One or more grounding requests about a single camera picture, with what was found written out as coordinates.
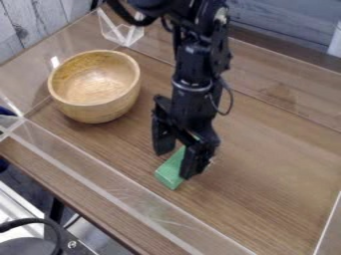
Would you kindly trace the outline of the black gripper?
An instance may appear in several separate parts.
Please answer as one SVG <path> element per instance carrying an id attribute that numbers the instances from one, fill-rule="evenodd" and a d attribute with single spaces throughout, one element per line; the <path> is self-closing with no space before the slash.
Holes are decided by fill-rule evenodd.
<path id="1" fill-rule="evenodd" d="M 171 80 L 171 97 L 153 97 L 152 144 L 156 155 L 173 150 L 179 140 L 184 145 L 179 176 L 191 179 L 210 164 L 219 145 L 212 128 L 218 112 L 220 84 L 208 81 L 203 84 L 187 84 Z"/>

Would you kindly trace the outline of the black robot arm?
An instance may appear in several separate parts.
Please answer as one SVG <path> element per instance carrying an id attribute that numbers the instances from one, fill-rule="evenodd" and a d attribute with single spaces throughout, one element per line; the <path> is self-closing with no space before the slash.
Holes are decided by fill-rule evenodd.
<path id="1" fill-rule="evenodd" d="M 175 59 L 171 96 L 153 97 L 152 142 L 157 155 L 184 145 L 179 176 L 200 174 L 219 146 L 212 128 L 220 96 L 231 92 L 222 73 L 230 69 L 228 5 L 226 0 L 107 0 L 133 26 L 160 22 L 172 35 Z"/>

